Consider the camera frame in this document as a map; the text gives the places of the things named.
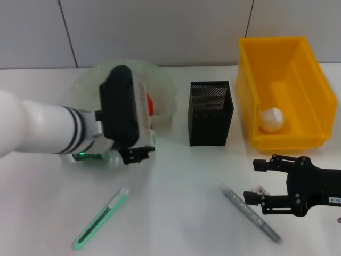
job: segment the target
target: wall grout line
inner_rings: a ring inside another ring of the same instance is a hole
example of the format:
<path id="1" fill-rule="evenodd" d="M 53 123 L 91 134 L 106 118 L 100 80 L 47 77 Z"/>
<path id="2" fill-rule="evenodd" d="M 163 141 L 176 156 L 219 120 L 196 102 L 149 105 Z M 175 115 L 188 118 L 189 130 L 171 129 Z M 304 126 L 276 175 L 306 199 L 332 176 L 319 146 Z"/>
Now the wall grout line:
<path id="1" fill-rule="evenodd" d="M 250 16 L 249 16 L 249 20 L 247 21 L 247 26 L 246 26 L 245 36 L 244 36 L 245 38 L 247 36 L 247 30 L 249 29 L 251 14 L 252 14 L 252 10 L 254 8 L 254 3 L 255 3 L 255 0 L 252 1 L 251 10 L 250 10 Z"/>
<path id="2" fill-rule="evenodd" d="M 77 63 L 74 47 L 72 46 L 72 42 L 71 42 L 68 26 L 66 25 L 66 21 L 65 21 L 65 16 L 64 16 L 61 0 L 57 0 L 57 3 L 59 5 L 60 13 L 62 14 L 62 18 L 63 18 L 63 22 L 64 22 L 64 27 L 65 27 L 65 30 L 66 30 L 66 34 L 68 36 L 69 45 L 70 45 L 71 52 L 72 52 L 72 57 L 74 58 L 74 62 L 75 62 L 76 68 L 78 68 L 78 63 Z"/>

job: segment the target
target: red object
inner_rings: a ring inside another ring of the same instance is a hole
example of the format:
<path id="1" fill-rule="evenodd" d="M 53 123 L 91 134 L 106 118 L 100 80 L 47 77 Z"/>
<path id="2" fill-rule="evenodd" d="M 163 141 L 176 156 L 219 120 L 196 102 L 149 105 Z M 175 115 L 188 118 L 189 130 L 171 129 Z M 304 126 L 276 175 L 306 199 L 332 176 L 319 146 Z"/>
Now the red object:
<path id="1" fill-rule="evenodd" d="M 154 114 L 154 105 L 153 105 L 153 102 L 151 101 L 149 94 L 147 94 L 147 102 L 148 102 L 149 116 L 152 116 Z"/>

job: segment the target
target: green utility knife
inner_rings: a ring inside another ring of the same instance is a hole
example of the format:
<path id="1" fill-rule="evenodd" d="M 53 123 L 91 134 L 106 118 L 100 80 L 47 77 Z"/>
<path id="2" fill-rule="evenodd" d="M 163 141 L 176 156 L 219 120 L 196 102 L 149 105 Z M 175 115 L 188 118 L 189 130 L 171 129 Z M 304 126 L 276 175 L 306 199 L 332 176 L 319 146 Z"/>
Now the green utility knife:
<path id="1" fill-rule="evenodd" d="M 81 249 L 97 230 L 105 223 L 105 221 L 113 214 L 129 194 L 129 189 L 122 188 L 113 196 L 109 204 L 96 216 L 96 218 L 87 226 L 81 235 L 74 242 L 74 249 Z"/>

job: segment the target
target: white tile wall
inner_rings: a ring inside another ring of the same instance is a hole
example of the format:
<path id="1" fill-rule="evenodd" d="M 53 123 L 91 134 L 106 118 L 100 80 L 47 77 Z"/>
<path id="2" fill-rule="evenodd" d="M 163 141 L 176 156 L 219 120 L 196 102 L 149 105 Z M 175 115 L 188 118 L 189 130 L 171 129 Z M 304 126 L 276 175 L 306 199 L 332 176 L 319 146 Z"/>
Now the white tile wall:
<path id="1" fill-rule="evenodd" d="M 255 0 L 247 37 L 306 36 L 320 62 L 341 62 L 340 0 Z"/>
<path id="2" fill-rule="evenodd" d="M 238 61 L 253 0 L 62 0 L 80 67 L 137 58 L 159 65 Z M 341 62 L 341 1 L 254 0 L 248 37 L 308 38 Z M 0 69 L 75 67 L 57 0 L 0 1 Z"/>
<path id="3" fill-rule="evenodd" d="M 237 63 L 252 0 L 62 0 L 80 67 L 136 58 L 158 65 Z"/>
<path id="4" fill-rule="evenodd" d="M 57 0 L 0 1 L 0 69 L 71 67 Z"/>

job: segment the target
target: black device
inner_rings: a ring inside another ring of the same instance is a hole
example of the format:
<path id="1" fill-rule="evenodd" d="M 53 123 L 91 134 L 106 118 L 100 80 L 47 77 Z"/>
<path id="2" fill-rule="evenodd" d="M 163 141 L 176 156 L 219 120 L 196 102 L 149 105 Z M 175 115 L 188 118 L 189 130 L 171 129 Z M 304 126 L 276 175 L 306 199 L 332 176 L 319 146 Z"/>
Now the black device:
<path id="1" fill-rule="evenodd" d="M 261 204 L 263 214 L 306 216 L 315 205 L 341 206 L 341 170 L 322 169 L 307 156 L 272 155 L 270 161 L 255 159 L 257 172 L 286 172 L 288 195 L 267 196 L 244 192 L 246 204 Z"/>

